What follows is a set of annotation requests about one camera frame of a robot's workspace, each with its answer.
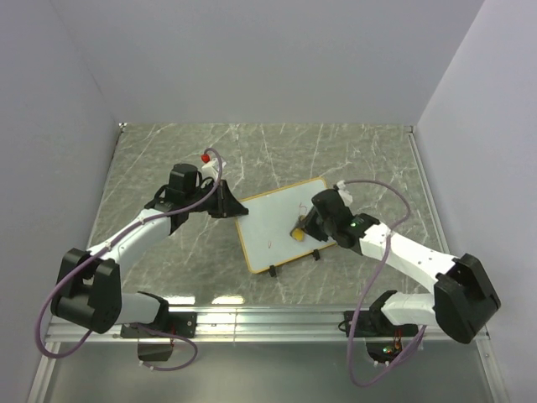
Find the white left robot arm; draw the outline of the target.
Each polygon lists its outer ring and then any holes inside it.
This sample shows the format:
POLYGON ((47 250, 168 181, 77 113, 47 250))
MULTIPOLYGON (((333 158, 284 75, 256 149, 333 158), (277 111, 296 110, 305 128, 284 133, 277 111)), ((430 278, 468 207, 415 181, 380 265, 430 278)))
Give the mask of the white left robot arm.
POLYGON ((124 293, 122 277, 193 212, 229 218, 246 216, 248 209, 217 171, 207 165, 200 169, 191 164, 175 165, 168 183, 123 230, 88 250, 71 249, 65 254, 51 313, 100 334, 116 324, 137 323, 152 338, 170 332, 169 303, 147 292, 124 293))

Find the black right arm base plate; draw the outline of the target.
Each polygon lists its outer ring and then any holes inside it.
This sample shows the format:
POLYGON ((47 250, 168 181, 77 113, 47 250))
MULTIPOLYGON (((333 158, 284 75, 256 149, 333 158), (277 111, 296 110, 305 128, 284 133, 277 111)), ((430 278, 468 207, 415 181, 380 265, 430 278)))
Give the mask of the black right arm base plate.
MULTIPOLYGON (((353 315, 354 311, 344 311, 343 320, 337 325, 338 330, 340 332, 344 332, 347 337, 351 332, 353 315)), ((370 312, 368 310, 361 310, 357 318, 357 324, 355 326, 353 337, 370 338, 377 335, 378 332, 371 321, 370 312)))

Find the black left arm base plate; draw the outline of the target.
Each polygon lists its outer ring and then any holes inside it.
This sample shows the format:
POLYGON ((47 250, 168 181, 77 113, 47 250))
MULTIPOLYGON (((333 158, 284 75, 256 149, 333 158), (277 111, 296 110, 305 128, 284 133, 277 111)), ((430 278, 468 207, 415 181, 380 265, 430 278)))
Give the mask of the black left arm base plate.
POLYGON ((121 338, 156 338, 164 333, 183 338, 193 338, 196 334, 197 313, 193 311, 166 312, 152 323, 122 325, 121 338))

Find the yellow handled eraser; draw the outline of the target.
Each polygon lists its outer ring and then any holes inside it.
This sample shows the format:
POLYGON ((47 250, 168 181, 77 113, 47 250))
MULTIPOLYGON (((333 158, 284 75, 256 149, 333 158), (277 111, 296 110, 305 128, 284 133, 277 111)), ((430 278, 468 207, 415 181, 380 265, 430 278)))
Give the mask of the yellow handled eraser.
POLYGON ((294 228, 290 232, 290 236, 292 239, 294 239, 297 242, 303 242, 305 239, 305 232, 302 228, 294 228))

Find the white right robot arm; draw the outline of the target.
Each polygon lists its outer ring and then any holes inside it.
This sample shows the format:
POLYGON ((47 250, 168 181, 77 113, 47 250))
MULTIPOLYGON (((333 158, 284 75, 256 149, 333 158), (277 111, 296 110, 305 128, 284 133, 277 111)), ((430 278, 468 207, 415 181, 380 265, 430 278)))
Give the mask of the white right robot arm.
POLYGON ((468 344, 499 310, 498 293, 475 256, 435 251, 391 231, 373 216, 354 214, 341 190, 322 191, 312 203, 291 230, 292 238, 303 233, 321 242, 333 240, 344 249, 383 261, 425 288, 422 294, 384 292, 360 312, 360 332, 381 337, 409 326, 432 326, 468 344))

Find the yellow framed whiteboard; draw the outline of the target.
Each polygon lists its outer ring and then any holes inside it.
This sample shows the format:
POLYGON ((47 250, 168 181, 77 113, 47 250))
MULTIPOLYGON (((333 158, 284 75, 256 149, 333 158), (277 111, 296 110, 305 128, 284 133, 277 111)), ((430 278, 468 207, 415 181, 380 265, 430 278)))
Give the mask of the yellow framed whiteboard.
POLYGON ((311 198, 326 188, 326 181, 316 177, 241 201, 248 215, 236 219, 237 232, 251 273, 270 271, 336 244, 308 235, 301 240, 291 237, 299 218, 312 208, 311 198))

